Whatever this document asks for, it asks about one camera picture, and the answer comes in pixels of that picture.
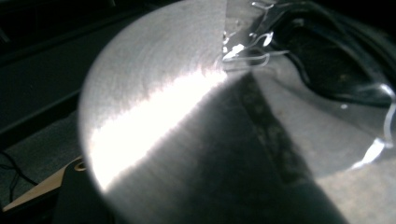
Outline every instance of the black cable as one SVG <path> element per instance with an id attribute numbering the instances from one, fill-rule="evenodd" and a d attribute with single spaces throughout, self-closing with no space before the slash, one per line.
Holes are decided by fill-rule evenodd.
<path id="1" fill-rule="evenodd" d="M 0 168 L 3 170 L 15 170 L 14 167 L 5 164 L 0 164 Z"/>
<path id="2" fill-rule="evenodd" d="M 12 203 L 14 201 L 14 189 L 17 187 L 18 180 L 20 179 L 20 175 L 16 172 L 14 178 L 12 178 L 11 184 L 9 185 L 9 202 Z"/>
<path id="3" fill-rule="evenodd" d="M 12 159 L 11 156 L 9 156 L 6 152 L 4 151 L 0 151 L 0 154 L 2 154 L 3 156 L 5 156 L 12 164 L 12 167 L 14 167 L 15 171 L 17 172 L 17 174 L 22 177 L 24 180 L 26 180 L 27 182 L 31 183 L 32 185 L 36 186 L 37 183 L 32 180 L 31 178 L 27 177 L 26 175 L 23 174 L 21 168 L 17 165 L 17 163 L 14 161 L 14 159 Z"/>

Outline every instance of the transparent plastic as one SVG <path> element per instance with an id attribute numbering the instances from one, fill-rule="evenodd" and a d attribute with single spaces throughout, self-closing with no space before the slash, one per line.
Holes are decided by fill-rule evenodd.
<path id="1" fill-rule="evenodd" d="M 394 61 L 367 27 L 310 1 L 229 0 L 226 16 L 224 70 L 254 77 L 315 178 L 394 156 Z"/>

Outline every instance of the cable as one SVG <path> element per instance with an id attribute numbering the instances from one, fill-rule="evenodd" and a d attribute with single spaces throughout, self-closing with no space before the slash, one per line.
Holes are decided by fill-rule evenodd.
<path id="1" fill-rule="evenodd" d="M 14 189 L 17 187 L 18 180 L 20 176 L 18 173 L 15 173 L 14 178 L 12 178 L 11 184 L 9 185 L 9 202 L 12 203 L 14 201 Z"/>
<path id="2" fill-rule="evenodd" d="M 27 182 L 31 183 L 32 185 L 36 186 L 37 183 L 32 180 L 31 178 L 27 177 L 26 175 L 23 174 L 21 168 L 17 165 L 17 163 L 14 161 L 14 159 L 12 159 L 11 156 L 9 156 L 6 152 L 4 151 L 0 151 L 0 154 L 2 154 L 3 156 L 5 156 L 12 164 L 12 167 L 15 169 L 15 171 L 17 172 L 17 174 L 22 177 L 24 180 L 26 180 Z"/>
<path id="3" fill-rule="evenodd" d="M 0 168 L 3 170 L 15 170 L 14 167 L 5 164 L 0 164 Z"/>

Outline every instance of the metal disc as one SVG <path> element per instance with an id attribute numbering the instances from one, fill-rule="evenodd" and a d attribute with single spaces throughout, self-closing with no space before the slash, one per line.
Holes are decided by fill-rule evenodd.
<path id="1" fill-rule="evenodd" d="M 185 222 L 202 207 L 187 200 L 204 184 L 199 157 L 207 152 L 180 122 L 226 77 L 225 3 L 157 10 L 126 27 L 92 66 L 79 104 L 84 158 L 100 194 L 128 222 Z"/>

